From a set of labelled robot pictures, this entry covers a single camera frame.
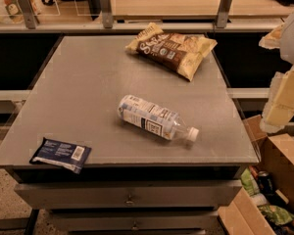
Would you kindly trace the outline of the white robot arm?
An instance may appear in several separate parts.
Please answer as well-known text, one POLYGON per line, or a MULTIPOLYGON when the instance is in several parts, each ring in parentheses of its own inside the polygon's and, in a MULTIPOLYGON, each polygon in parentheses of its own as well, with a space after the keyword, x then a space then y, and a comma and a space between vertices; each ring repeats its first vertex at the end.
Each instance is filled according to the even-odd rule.
POLYGON ((263 37, 259 46, 278 49, 280 58, 292 65, 286 73, 275 73, 262 113, 261 130, 276 133, 294 117, 294 11, 282 25, 263 37))

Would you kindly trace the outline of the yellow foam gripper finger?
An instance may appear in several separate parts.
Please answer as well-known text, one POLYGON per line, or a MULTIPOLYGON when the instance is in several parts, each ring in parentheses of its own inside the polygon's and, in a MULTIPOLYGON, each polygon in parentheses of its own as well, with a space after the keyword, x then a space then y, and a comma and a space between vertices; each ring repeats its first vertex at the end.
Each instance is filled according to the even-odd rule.
POLYGON ((276 72, 270 83, 260 128, 276 133, 294 117, 294 66, 286 73, 276 72))

